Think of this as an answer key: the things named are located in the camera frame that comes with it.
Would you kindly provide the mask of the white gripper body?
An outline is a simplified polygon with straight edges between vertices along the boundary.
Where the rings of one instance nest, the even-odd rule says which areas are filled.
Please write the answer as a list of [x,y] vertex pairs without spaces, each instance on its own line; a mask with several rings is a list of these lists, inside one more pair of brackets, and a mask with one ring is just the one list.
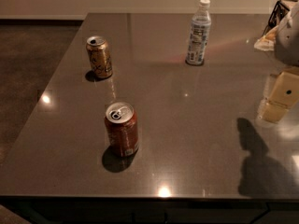
[[287,65],[299,65],[299,3],[296,3],[279,23],[275,55]]

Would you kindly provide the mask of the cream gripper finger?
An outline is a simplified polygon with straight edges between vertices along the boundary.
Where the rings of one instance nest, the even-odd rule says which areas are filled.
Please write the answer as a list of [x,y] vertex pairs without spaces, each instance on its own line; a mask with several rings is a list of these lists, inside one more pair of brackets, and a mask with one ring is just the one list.
[[299,74],[294,71],[271,74],[264,86],[258,118],[270,123],[279,123],[298,102]]

